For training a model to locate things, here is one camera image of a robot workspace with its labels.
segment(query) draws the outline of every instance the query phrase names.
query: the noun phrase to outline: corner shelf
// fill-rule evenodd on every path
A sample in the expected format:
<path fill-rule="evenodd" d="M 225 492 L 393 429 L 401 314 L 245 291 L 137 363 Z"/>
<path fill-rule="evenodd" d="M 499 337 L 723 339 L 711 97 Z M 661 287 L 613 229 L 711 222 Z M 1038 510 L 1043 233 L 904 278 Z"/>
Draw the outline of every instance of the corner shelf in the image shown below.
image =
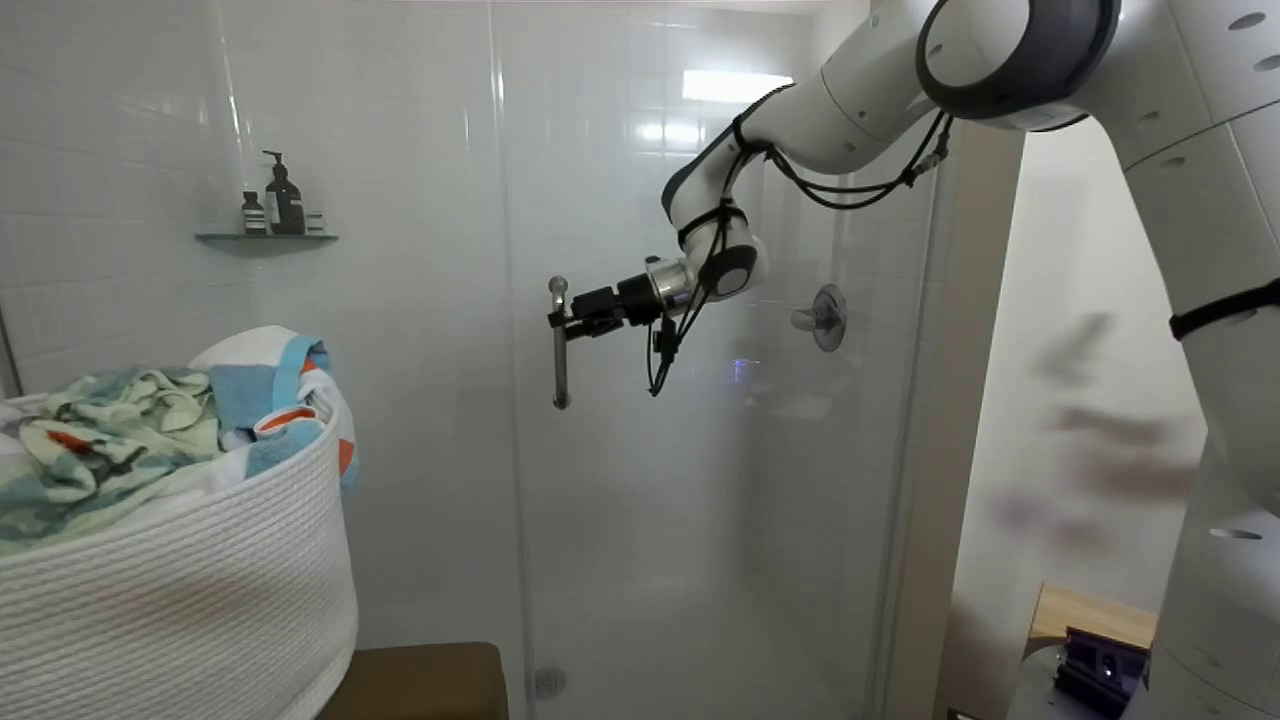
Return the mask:
<path fill-rule="evenodd" d="M 194 233 L 198 243 L 230 255 L 281 255 L 333 243 L 340 234 L 245 234 L 245 233 Z"/>

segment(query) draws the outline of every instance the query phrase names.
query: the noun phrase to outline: shower enclosure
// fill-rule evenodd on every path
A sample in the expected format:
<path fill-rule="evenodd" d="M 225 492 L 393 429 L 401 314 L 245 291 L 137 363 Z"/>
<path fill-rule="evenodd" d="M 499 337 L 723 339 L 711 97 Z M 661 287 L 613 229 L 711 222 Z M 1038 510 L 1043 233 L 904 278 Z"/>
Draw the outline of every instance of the shower enclosure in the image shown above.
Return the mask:
<path fill-rule="evenodd" d="M 0 0 L 0 307 L 31 391 L 245 325 L 335 348 L 360 421 L 360 641 L 491 641 L 510 714 L 874 714 L 939 174 L 854 213 L 753 167 L 753 291 L 666 391 L 572 348 L 546 275 L 670 255 L 665 179 L 820 66 L 859 0 Z M 909 143 L 865 174 L 888 174 Z M 287 150 L 335 243 L 226 255 Z M 836 282 L 836 352 L 791 325 Z"/>

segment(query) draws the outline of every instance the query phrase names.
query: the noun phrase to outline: laundry basket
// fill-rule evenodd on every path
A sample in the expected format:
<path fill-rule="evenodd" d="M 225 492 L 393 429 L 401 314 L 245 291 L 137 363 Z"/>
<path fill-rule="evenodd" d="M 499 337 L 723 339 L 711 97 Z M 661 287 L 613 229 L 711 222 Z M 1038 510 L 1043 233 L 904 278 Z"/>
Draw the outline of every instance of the laundry basket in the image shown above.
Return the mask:
<path fill-rule="evenodd" d="M 198 509 L 0 558 L 0 714 L 312 714 L 356 648 L 335 429 Z"/>

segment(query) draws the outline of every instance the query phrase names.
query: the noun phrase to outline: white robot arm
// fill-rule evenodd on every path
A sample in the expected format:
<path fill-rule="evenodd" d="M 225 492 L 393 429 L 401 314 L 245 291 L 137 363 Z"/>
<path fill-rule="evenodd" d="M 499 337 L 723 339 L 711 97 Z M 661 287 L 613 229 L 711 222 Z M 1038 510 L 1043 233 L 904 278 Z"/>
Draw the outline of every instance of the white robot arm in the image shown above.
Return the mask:
<path fill-rule="evenodd" d="M 1280 319 L 1260 307 L 1280 305 L 1280 35 L 1269 11 L 1276 0 L 879 0 L 815 80 L 753 104 L 670 174 L 675 263 L 557 300 L 558 356 L 577 337 L 661 325 L 666 368 L 699 305 L 753 275 L 732 179 L 761 156 L 804 194 L 854 209 L 927 170 L 953 116 L 1022 131 L 1102 121 L 1133 179 L 1147 174 L 1171 337 L 1192 348 L 1212 429 L 1136 712 L 1276 720 Z M 836 194 L 791 167 L 854 170 L 931 109 L 937 140 L 892 185 Z"/>

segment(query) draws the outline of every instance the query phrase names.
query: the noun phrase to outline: towel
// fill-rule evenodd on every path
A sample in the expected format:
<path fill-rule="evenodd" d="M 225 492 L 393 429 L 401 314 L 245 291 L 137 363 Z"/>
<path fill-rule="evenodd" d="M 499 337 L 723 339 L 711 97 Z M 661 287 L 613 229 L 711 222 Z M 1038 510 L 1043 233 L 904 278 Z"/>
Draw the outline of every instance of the towel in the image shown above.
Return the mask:
<path fill-rule="evenodd" d="M 0 552 L 117 525 L 218 456 L 202 371 L 94 371 L 0 411 Z"/>
<path fill-rule="evenodd" d="M 315 337 L 251 328 L 198 352 L 191 368 L 212 381 L 225 442 L 248 442 L 248 476 L 284 462 L 335 422 L 340 476 L 342 488 L 356 484 L 356 421 Z"/>

